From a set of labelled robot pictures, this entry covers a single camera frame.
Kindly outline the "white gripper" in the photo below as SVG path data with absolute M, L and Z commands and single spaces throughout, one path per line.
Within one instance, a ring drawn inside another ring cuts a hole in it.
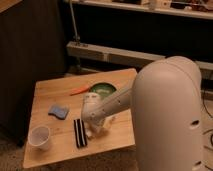
M 104 119 L 101 119 L 101 120 L 98 120 L 98 121 L 94 121 L 94 122 L 92 122 L 90 124 L 95 124 L 95 123 L 98 123 L 98 122 L 102 122 L 103 123 L 103 130 L 108 130 L 111 127 L 111 125 L 112 125 L 114 120 L 115 120 L 115 116 L 109 116 L 109 117 L 106 117 Z

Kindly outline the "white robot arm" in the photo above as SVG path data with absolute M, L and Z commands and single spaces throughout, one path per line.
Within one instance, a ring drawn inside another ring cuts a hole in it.
M 127 86 L 99 101 L 87 94 L 81 118 L 99 126 L 130 109 L 139 171 L 205 171 L 201 72 L 181 56 L 145 66 Z

